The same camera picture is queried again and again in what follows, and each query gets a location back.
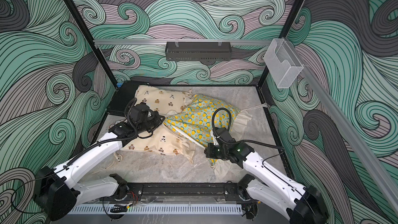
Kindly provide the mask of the cream animal print pillow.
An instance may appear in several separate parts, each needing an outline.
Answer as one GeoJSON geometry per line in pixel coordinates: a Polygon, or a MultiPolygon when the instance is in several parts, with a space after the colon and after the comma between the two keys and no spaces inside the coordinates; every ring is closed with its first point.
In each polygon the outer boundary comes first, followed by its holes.
{"type": "Polygon", "coordinates": [[[163,156],[185,157],[193,163],[195,144],[166,124],[173,117],[181,114],[193,101],[192,92],[171,91],[152,86],[141,85],[135,92],[136,106],[147,105],[152,112],[159,115],[160,124],[156,129],[144,130],[140,136],[121,148],[130,152],[152,152],[163,156]]]}

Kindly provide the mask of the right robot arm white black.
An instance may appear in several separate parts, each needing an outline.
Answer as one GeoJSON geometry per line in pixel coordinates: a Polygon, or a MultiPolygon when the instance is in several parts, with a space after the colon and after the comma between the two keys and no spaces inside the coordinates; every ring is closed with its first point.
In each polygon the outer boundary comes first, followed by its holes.
{"type": "Polygon", "coordinates": [[[283,215],[291,224],[325,224],[329,218],[323,196],[270,165],[249,141],[237,142],[226,128],[214,128],[205,149],[207,158],[230,161],[249,175],[239,183],[241,198],[258,200],[283,215]]]}

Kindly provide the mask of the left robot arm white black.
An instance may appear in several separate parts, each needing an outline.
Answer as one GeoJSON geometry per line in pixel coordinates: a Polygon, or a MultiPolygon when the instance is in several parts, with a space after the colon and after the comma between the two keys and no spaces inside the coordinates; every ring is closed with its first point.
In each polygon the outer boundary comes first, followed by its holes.
{"type": "Polygon", "coordinates": [[[91,200],[126,198],[127,181],[118,174],[88,183],[81,183],[80,180],[141,133],[153,135],[164,122],[165,117],[152,111],[146,103],[135,102],[133,99],[125,108],[126,121],[115,124],[93,145],[54,168],[44,167],[37,172],[33,200],[51,221],[63,218],[74,207],[91,200]]]}

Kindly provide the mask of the lemon print teal pillow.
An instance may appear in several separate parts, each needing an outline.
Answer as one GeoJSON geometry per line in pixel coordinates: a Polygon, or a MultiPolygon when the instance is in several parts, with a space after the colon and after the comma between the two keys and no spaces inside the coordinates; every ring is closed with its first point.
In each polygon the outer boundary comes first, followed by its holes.
{"type": "Polygon", "coordinates": [[[197,94],[181,114],[169,120],[166,125],[172,128],[174,133],[179,133],[195,144],[189,179],[221,182],[237,181],[243,177],[245,172],[239,166],[220,159],[208,159],[203,152],[208,144],[213,142],[212,123],[218,128],[230,127],[230,134],[238,140],[242,138],[251,119],[252,115],[246,110],[239,110],[223,100],[197,94]],[[229,120],[226,111],[220,111],[216,113],[212,122],[212,116],[219,108],[226,108],[231,113],[232,120],[229,120]]]}

